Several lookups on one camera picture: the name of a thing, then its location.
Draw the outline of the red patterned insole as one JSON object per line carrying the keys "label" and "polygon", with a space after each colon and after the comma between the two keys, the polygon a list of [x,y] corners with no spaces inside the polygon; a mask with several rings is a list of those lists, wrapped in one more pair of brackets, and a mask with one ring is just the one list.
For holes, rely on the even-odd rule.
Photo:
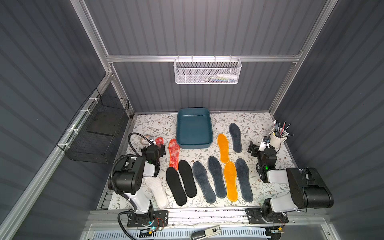
{"label": "red patterned insole", "polygon": [[169,167],[174,168],[176,171],[179,168],[179,154],[180,146],[177,143],[176,139],[171,139],[168,147],[170,153],[170,164]]}
{"label": "red patterned insole", "polygon": [[158,137],[155,139],[156,145],[160,148],[162,145],[164,145],[164,139],[162,137]]}

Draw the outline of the black insole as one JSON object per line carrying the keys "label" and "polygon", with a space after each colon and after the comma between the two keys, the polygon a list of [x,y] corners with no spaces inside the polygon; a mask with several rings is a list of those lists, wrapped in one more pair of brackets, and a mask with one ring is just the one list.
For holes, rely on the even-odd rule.
{"label": "black insole", "polygon": [[186,195],[189,198],[194,198],[197,195],[197,188],[193,176],[193,170],[187,161],[179,161],[179,173],[183,180]]}
{"label": "black insole", "polygon": [[187,195],[181,184],[180,176],[176,169],[172,167],[167,168],[166,181],[177,205],[180,207],[185,205],[187,203]]}

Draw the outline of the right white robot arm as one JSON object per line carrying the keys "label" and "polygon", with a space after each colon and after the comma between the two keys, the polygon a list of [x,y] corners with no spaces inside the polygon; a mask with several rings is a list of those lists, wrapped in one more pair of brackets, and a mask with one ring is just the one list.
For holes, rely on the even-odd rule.
{"label": "right white robot arm", "polygon": [[257,157],[260,180],[266,184],[283,184],[289,191],[264,201],[261,217],[271,223],[282,220],[288,212],[326,209],[334,205],[334,197],[315,168],[276,169],[277,151],[269,143],[255,145],[250,142],[248,153]]}

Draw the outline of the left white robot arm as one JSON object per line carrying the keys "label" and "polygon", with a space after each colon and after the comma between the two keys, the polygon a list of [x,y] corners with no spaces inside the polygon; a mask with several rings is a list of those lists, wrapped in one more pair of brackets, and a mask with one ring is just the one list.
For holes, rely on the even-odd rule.
{"label": "left white robot arm", "polygon": [[149,215],[153,210],[151,200],[141,189],[142,182],[152,191],[157,206],[163,210],[168,204],[168,197],[159,175],[160,158],[166,154],[165,146],[150,144],[142,152],[120,156],[113,164],[108,180],[108,188],[127,200],[131,212]]}

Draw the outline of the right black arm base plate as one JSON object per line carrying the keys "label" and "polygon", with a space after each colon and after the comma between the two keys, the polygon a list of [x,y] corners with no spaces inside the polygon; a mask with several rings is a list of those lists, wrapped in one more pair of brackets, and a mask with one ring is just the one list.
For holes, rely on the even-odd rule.
{"label": "right black arm base plate", "polygon": [[275,213],[262,208],[245,209],[250,224],[287,224],[288,216],[283,213]]}

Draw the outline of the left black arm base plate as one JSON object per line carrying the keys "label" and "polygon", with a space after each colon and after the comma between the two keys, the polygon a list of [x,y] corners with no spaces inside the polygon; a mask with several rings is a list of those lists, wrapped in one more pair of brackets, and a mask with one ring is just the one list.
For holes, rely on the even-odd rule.
{"label": "left black arm base plate", "polygon": [[168,225],[169,212],[149,211],[146,214],[128,214],[128,228],[139,227],[166,227]]}

